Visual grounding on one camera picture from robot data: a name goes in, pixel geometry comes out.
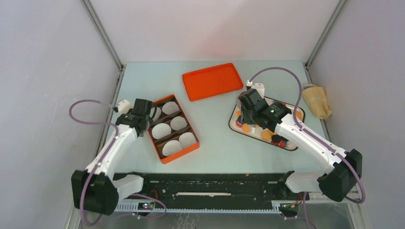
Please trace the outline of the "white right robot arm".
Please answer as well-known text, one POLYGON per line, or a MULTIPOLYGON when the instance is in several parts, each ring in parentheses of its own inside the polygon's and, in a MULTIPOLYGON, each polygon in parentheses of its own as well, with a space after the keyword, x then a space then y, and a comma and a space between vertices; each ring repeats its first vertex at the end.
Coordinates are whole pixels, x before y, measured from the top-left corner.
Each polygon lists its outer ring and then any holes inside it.
POLYGON ((241 105, 240 122, 268 129, 294 143, 320 166, 318 172, 288 172, 278 185, 278 194, 291 199, 299 192, 320 192, 341 202, 359 183, 362 155, 357 150, 337 147, 298 120, 293 110, 279 101, 267 103, 256 89, 238 96, 241 105))

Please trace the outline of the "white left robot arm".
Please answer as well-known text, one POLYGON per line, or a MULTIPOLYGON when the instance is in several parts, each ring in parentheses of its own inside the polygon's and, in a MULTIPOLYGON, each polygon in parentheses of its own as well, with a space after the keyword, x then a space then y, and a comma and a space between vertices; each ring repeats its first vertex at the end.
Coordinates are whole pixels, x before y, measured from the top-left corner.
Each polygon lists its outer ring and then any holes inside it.
POLYGON ((115 123, 104 123, 113 128, 111 137, 84 170, 76 170, 71 176, 74 205, 81 215, 85 211, 110 215, 119 201, 132 194, 141 199, 150 195, 151 186, 143 177, 128 174, 114 180, 114 175, 129 146, 151 126, 152 105, 145 99, 136 99, 129 109, 109 105, 120 114, 115 123))

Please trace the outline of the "clear plastic tongs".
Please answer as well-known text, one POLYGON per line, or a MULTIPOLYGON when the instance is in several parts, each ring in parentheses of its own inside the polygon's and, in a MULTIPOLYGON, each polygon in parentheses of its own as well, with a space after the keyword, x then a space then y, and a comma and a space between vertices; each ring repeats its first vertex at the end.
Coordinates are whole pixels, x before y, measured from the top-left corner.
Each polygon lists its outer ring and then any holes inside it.
POLYGON ((252 124, 250 125, 251 133, 254 134, 256 132, 256 125, 252 124))

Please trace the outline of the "orange cookie box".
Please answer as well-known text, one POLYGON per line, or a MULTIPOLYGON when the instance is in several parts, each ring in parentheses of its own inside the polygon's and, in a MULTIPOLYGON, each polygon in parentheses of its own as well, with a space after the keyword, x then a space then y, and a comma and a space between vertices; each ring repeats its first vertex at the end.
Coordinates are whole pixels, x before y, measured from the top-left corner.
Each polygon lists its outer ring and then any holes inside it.
POLYGON ((188 154, 188 153, 190 153, 190 152, 192 152, 192 151, 194 151, 194 150, 196 150, 196 149, 198 149, 200 147, 200 141, 199 141, 195 131, 193 130, 193 127, 192 127, 191 123, 189 122, 184 110, 182 109, 182 107, 181 107, 181 105, 180 105, 180 103, 179 103, 179 101, 178 101, 178 99, 176 98, 175 95, 171 94, 169 96, 166 96, 164 98, 161 98, 161 99, 155 101, 153 103, 153 107, 159 107, 161 109, 162 106, 165 103, 170 102, 170 101, 176 102, 178 104, 180 110, 173 113, 173 114, 170 114, 170 115, 166 115, 161 111, 161 115, 160 115, 159 119, 156 122, 152 121, 151 127, 148 130, 149 136, 150 136, 150 138, 152 140, 152 143, 153 143, 153 146, 154 146, 154 149, 155 149, 155 151, 156 151, 156 153, 158 155, 158 158, 159 158, 159 160, 160 160, 160 162, 162 164, 167 164, 169 162, 172 162, 175 159, 178 159, 178 158, 180 158, 180 157, 182 157, 182 156, 184 156, 184 155, 186 155, 186 154, 188 154), (156 139, 154 139, 152 137, 151 130, 155 125, 160 124, 160 123, 166 123, 166 124, 170 125, 171 120, 174 117, 177 117, 177 116, 184 117, 186 119, 187 123, 188 123, 188 126, 181 129, 181 130, 178 130, 178 131, 175 131, 175 130, 171 129, 171 134, 170 135, 165 136, 165 137, 163 137, 163 138, 161 138, 159 140, 156 140, 156 139), (197 139, 197 143, 190 146, 189 148, 183 149, 182 151, 180 151, 180 152, 178 152, 176 154, 173 154, 171 156, 164 156, 162 154, 162 149, 163 149, 164 145, 168 141, 179 140, 180 135, 182 135, 182 134, 184 134, 186 132, 192 132, 194 134, 194 136, 196 137, 196 139, 197 139))

